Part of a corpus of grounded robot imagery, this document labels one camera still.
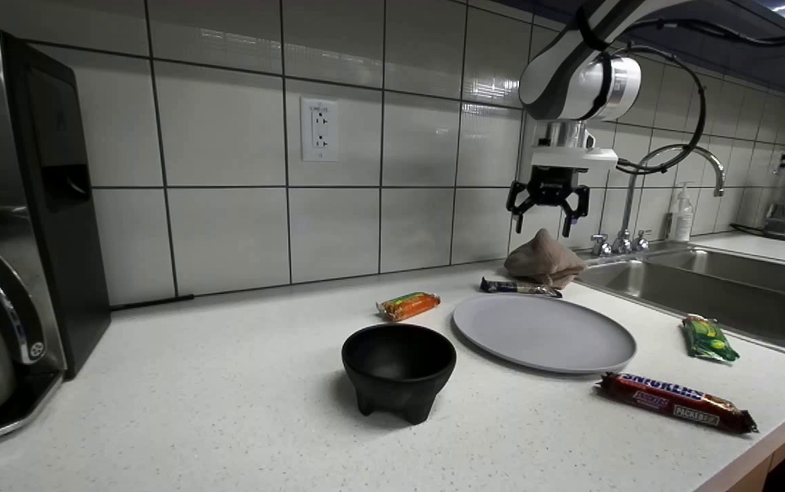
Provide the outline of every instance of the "stainless steel sink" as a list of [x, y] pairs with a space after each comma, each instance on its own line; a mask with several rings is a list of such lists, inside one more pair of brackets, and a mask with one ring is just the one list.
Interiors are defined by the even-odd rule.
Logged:
[[668, 312], [715, 318], [785, 352], [785, 266], [683, 245], [594, 262], [580, 282]]

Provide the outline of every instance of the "black molcajete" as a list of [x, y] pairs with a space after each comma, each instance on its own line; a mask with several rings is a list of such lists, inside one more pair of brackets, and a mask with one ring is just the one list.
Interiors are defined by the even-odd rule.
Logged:
[[419, 326], [372, 326], [342, 345], [342, 363], [358, 393], [358, 409], [393, 413], [420, 423], [454, 368], [446, 337]]

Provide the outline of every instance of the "white tile wall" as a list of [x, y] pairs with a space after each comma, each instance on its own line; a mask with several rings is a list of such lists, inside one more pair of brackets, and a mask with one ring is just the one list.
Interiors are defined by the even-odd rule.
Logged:
[[386, 96], [386, 185], [454, 185], [458, 105]]
[[283, 70], [383, 85], [383, 0], [283, 0]]
[[96, 189], [96, 223], [112, 307], [175, 294], [162, 189]]
[[[517, 79], [555, 23], [491, 0], [0, 0], [0, 24], [75, 68], [114, 307], [502, 260], [542, 226], [561, 238], [557, 210], [527, 214], [521, 234], [502, 210], [542, 129], [521, 129]], [[683, 141], [696, 109], [683, 70], [642, 65], [635, 109], [591, 124], [631, 162]], [[700, 74], [724, 196], [689, 155], [637, 181], [631, 232], [657, 238], [681, 184], [695, 232], [762, 215], [785, 96]], [[302, 162], [302, 99], [339, 109], [332, 162]], [[588, 181], [591, 215], [565, 238], [580, 249], [617, 234], [628, 184]]]
[[146, 55], [142, 0], [0, 0], [0, 27], [30, 40]]
[[172, 185], [283, 185], [280, 79], [155, 65]]
[[450, 199], [450, 189], [386, 189], [379, 271], [449, 266]]
[[44, 50], [79, 85], [92, 185], [162, 185], [162, 152], [146, 61]]
[[658, 79], [662, 79], [662, 65], [654, 62], [651, 57], [639, 61], [639, 94], [627, 114], [621, 114], [621, 124], [631, 125], [654, 125], [657, 106], [658, 106]]
[[642, 189], [639, 195], [639, 207], [637, 207], [637, 222], [631, 223], [631, 232], [648, 232], [648, 240], [662, 238], [665, 215], [669, 214], [669, 199], [673, 195], [668, 189]]
[[[339, 158], [302, 162], [302, 99], [335, 105]], [[286, 81], [286, 170], [291, 185], [376, 185], [383, 105], [376, 89]]]
[[462, 89], [465, 5], [389, 0], [386, 13], [386, 88], [457, 99]]
[[458, 185], [508, 185], [518, 163], [518, 111], [462, 106]]
[[580, 249], [580, 252], [591, 252], [591, 234], [596, 232], [605, 232], [609, 234], [609, 229], [602, 226], [602, 218], [605, 218], [605, 196], [606, 196], [606, 189], [605, 185], [594, 185], [591, 189], [591, 196], [588, 196], [588, 215], [583, 215], [570, 234], [565, 238], [565, 244], [570, 249]]
[[502, 2], [494, 2], [494, 0], [466, 0], [466, 5], [472, 5], [477, 10], [491, 10], [491, 13], [517, 20], [517, 23], [529, 23], [527, 10], [518, 10], [518, 9], [512, 9], [512, 5], [502, 5]]
[[291, 282], [376, 273], [376, 189], [289, 189]]
[[696, 191], [696, 202], [695, 202], [692, 234], [714, 232], [721, 196], [715, 196], [714, 189], [692, 189], [692, 195], [695, 191]]
[[532, 240], [532, 234], [539, 229], [546, 229], [546, 234], [557, 240], [561, 238], [561, 222], [564, 222], [564, 214], [557, 207], [532, 207], [521, 218], [521, 232], [517, 232], [517, 223], [512, 222], [508, 252], [513, 252], [517, 245]]
[[286, 285], [283, 189], [172, 189], [183, 294]]
[[527, 57], [536, 57], [539, 51], [544, 51], [555, 40], [557, 33], [561, 33], [557, 27], [532, 24]]
[[506, 189], [458, 189], [450, 262], [499, 260], [508, 245]]
[[152, 55], [280, 70], [279, 0], [146, 0]]
[[529, 27], [524, 23], [469, 10], [465, 99], [517, 106], [518, 76], [527, 62]]
[[[628, 158], [637, 163], [651, 151], [648, 141], [651, 141], [651, 129], [616, 125], [611, 147], [616, 147], [617, 158]], [[628, 185], [628, 174], [611, 170], [606, 184], [609, 185]]]

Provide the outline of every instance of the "gray plate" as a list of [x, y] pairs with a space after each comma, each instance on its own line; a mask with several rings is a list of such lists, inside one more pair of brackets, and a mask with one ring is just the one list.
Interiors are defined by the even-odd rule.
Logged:
[[617, 371], [637, 352], [609, 318], [539, 294], [475, 294], [454, 308], [454, 326], [487, 356], [536, 371]]

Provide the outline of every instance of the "electrical outlet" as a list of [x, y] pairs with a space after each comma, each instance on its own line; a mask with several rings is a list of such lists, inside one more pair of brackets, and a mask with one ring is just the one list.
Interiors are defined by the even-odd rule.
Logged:
[[302, 99], [302, 162], [339, 158], [339, 111], [335, 100]]

